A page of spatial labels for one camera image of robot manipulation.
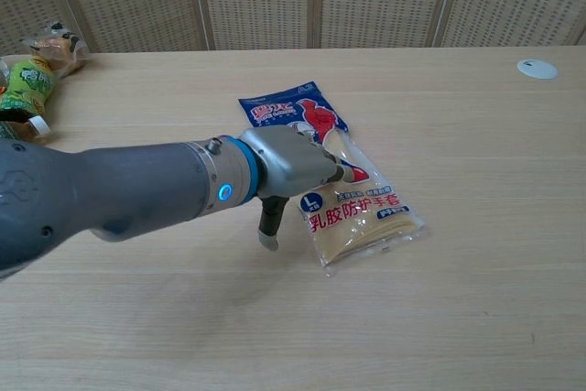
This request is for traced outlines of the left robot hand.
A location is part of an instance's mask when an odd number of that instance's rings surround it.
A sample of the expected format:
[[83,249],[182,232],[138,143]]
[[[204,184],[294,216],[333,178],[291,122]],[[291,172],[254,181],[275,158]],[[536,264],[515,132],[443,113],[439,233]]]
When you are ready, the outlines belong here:
[[328,183],[353,180],[353,172],[338,157],[290,126],[250,128],[240,139],[261,164],[256,191],[262,202],[258,236],[270,251],[278,249],[277,231],[290,198]]

